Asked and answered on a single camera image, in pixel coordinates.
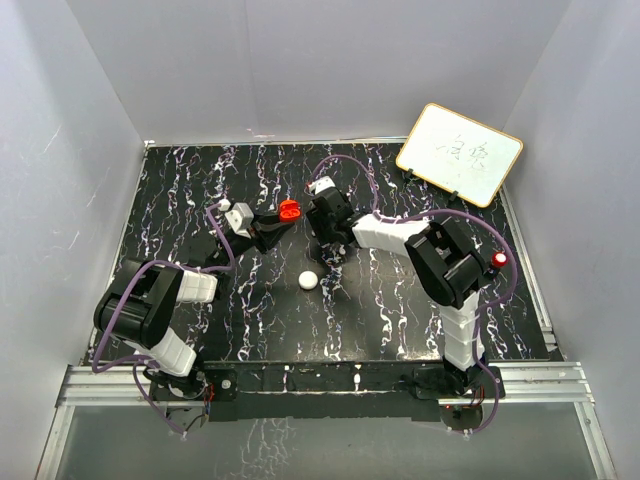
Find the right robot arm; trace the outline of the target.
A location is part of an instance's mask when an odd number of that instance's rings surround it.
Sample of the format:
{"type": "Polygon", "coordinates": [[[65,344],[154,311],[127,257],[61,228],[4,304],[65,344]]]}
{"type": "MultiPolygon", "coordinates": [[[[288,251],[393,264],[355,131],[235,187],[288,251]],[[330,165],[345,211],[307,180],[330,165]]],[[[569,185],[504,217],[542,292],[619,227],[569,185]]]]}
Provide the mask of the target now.
{"type": "Polygon", "coordinates": [[[479,290],[490,277],[490,268],[453,218],[387,223],[354,210],[335,187],[314,194],[306,216],[322,245],[353,244],[407,258],[426,295],[439,306],[443,367],[416,375],[415,388],[466,397],[480,387],[478,361],[484,347],[474,330],[479,290]]]}

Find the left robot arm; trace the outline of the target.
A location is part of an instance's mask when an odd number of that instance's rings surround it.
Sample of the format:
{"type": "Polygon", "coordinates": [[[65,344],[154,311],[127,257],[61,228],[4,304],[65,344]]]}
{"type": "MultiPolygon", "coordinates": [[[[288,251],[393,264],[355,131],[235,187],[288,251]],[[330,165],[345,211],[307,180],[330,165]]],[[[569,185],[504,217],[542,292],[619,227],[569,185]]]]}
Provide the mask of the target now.
{"type": "Polygon", "coordinates": [[[193,247],[189,265],[128,259],[94,311],[94,327],[103,339],[113,337],[135,349],[131,360],[147,368],[151,381],[186,399],[204,392],[207,376],[198,354],[171,327],[176,305],[219,298],[238,257],[252,249],[268,252],[302,216],[297,202],[289,200],[267,214],[245,203],[216,207],[229,229],[213,223],[193,247]]]}

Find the orange charging case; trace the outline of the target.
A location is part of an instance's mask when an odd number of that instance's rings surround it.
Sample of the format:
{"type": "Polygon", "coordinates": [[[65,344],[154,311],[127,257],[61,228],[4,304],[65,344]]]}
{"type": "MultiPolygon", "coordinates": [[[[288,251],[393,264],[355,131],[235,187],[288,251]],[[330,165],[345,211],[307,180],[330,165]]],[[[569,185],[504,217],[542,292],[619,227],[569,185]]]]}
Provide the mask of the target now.
{"type": "Polygon", "coordinates": [[[293,199],[282,201],[279,205],[278,216],[280,222],[296,222],[302,216],[300,204],[293,199]]]}

